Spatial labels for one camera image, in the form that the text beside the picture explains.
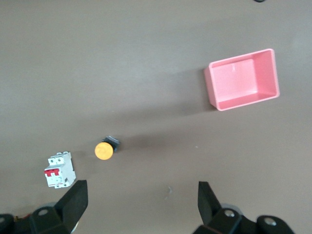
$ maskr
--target gray table surface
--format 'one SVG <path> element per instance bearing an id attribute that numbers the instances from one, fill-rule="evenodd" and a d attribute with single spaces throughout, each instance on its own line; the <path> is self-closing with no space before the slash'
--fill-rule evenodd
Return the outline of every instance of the gray table surface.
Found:
<path id="1" fill-rule="evenodd" d="M 197 183 L 255 221 L 312 233 L 310 0 L 0 1 L 0 213 L 57 201 L 70 151 L 89 206 L 75 231 L 190 234 Z M 281 95 L 219 112 L 203 69 L 275 50 Z M 106 135 L 122 146 L 94 155 Z"/>

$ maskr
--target circuit breaker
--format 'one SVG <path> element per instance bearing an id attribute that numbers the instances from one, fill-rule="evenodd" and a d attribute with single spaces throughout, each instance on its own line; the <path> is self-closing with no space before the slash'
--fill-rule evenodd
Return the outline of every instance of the circuit breaker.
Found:
<path id="1" fill-rule="evenodd" d="M 48 186 L 56 189 L 71 186 L 76 179 L 76 174 L 70 152 L 57 153 L 51 156 L 48 161 L 50 165 L 44 169 Z"/>

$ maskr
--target yellow button cap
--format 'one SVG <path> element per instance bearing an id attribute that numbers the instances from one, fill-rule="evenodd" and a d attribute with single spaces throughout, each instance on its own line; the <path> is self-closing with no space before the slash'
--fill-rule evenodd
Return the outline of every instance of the yellow button cap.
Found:
<path id="1" fill-rule="evenodd" d="M 94 149 L 96 156 L 102 160 L 108 160 L 114 153 L 113 147 L 107 142 L 99 143 Z"/>

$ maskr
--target pink container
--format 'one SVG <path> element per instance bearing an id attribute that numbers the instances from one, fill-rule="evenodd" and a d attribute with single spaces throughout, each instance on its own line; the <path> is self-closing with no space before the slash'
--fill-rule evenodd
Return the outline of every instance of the pink container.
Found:
<path id="1" fill-rule="evenodd" d="M 209 101 L 220 111 L 279 96 L 273 49 L 212 62 L 205 78 Z"/>

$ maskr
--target silver bolt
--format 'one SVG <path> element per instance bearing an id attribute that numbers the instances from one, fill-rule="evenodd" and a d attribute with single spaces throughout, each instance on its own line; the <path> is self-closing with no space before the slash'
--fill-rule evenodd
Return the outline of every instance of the silver bolt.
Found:
<path id="1" fill-rule="evenodd" d="M 277 225 L 275 220 L 272 219 L 272 218 L 269 218 L 269 217 L 264 218 L 264 221 L 265 221 L 266 224 L 271 225 L 271 226 L 276 226 Z"/>
<path id="2" fill-rule="evenodd" d="M 42 215 L 46 215 L 47 213 L 48 213 L 48 210 L 44 209 L 44 210 L 39 211 L 38 215 L 42 216 Z"/>
<path id="3" fill-rule="evenodd" d="M 234 216 L 235 216 L 234 212 L 231 211 L 231 210 L 226 210 L 226 211 L 224 212 L 224 214 L 225 214 L 227 217 L 234 217 Z"/>

